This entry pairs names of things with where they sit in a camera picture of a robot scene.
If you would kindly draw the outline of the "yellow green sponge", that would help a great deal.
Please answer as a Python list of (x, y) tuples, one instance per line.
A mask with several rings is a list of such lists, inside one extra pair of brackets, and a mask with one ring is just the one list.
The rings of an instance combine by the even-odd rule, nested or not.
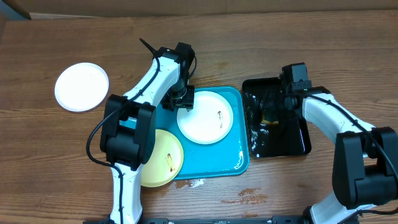
[(273, 120), (272, 118), (266, 118), (264, 115), (262, 115), (261, 123), (274, 125), (274, 124), (278, 124), (279, 121), (278, 121), (278, 119)]

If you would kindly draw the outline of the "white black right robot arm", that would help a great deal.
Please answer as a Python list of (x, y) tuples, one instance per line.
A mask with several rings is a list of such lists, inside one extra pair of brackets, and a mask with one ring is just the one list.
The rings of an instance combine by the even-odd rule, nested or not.
[(376, 206), (397, 200), (397, 133), (377, 128), (342, 107), (323, 86), (267, 93), (265, 119), (296, 115), (317, 126), (335, 145), (332, 192), (303, 213), (304, 223), (357, 223), (365, 213), (394, 215)]

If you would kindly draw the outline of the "yellow plate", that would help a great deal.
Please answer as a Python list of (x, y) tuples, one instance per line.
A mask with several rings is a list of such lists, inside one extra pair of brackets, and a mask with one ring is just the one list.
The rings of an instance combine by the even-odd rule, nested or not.
[(160, 187), (169, 183), (180, 172), (183, 160), (180, 141), (172, 133), (156, 129), (154, 150), (142, 169), (141, 185)]

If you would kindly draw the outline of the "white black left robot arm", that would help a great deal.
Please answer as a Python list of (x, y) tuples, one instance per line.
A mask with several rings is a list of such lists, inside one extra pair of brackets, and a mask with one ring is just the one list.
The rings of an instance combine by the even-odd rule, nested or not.
[(155, 146), (156, 107), (193, 109), (195, 88), (188, 84), (195, 52), (188, 44), (150, 49), (153, 63), (123, 96), (111, 95), (100, 123), (100, 149), (113, 175), (114, 203), (108, 223), (142, 220), (141, 170)]

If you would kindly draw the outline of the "white plate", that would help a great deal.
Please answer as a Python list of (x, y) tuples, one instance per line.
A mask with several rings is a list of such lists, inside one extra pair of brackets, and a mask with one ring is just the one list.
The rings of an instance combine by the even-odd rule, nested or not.
[(57, 103), (72, 112), (98, 106), (109, 90), (107, 73), (94, 63), (82, 62), (65, 69), (57, 78), (54, 95)]
[(233, 110), (228, 101), (212, 91), (198, 91), (191, 110), (179, 109), (177, 124), (182, 134), (198, 144), (222, 140), (233, 125)]

